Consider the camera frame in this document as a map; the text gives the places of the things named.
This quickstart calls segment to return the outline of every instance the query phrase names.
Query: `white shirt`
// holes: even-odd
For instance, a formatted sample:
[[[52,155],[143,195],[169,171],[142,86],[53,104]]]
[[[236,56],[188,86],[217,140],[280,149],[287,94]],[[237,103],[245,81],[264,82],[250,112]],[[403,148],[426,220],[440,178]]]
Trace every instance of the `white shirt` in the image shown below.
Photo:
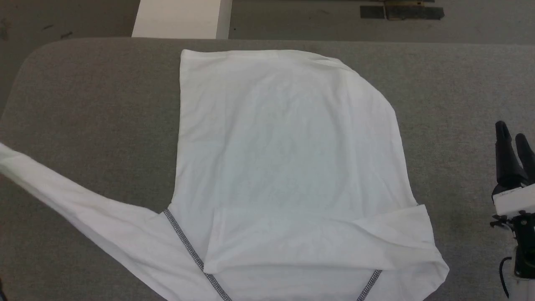
[[[355,71],[301,51],[184,50],[180,89],[166,213],[229,298],[423,300],[445,280],[394,110]],[[221,300],[166,214],[1,144],[0,171],[167,300]]]

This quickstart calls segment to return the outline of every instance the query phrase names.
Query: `gray table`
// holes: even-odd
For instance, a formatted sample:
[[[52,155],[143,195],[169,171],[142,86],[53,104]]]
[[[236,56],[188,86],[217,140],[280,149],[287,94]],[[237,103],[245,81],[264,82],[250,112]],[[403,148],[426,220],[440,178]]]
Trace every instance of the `gray table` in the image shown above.
[[[451,271],[429,300],[501,300],[510,234],[494,213],[494,122],[535,143],[535,48],[82,39],[24,62],[0,141],[111,199],[162,211],[174,184],[182,49],[298,49],[341,59],[396,110],[416,199]],[[0,277],[12,300],[161,300],[61,216],[0,177]]]

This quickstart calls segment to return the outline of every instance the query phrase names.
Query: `white fabric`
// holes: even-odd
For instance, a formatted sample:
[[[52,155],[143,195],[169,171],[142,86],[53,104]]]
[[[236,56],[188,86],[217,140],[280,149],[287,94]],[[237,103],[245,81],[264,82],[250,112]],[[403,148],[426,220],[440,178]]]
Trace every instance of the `white fabric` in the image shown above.
[[[423,300],[445,280],[394,111],[356,72],[300,51],[184,50],[180,88],[169,210],[235,301],[354,301],[375,269],[368,301]],[[1,144],[0,171],[167,300],[220,300],[165,215]]]

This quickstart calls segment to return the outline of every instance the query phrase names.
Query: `gray floor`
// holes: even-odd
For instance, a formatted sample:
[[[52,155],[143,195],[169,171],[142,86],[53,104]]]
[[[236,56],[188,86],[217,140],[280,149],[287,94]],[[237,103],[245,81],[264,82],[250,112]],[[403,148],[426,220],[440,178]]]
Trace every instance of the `gray floor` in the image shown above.
[[[0,111],[34,49],[76,37],[130,36],[139,0],[0,1]],[[233,0],[231,39],[534,44],[534,0],[437,0],[441,21],[360,19],[351,0]]]

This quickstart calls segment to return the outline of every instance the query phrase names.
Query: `floor stain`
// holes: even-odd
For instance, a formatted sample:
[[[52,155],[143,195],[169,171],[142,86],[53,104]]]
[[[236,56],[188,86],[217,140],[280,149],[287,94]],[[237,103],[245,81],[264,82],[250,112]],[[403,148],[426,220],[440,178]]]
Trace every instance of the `floor stain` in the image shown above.
[[[64,33],[64,34],[62,34],[59,38],[60,38],[60,39],[65,39],[65,38],[70,37],[71,34],[72,34],[72,32]]]
[[[11,28],[11,22],[9,22],[6,18],[3,18],[0,20],[0,39],[4,41],[9,40],[9,32],[8,30]]]

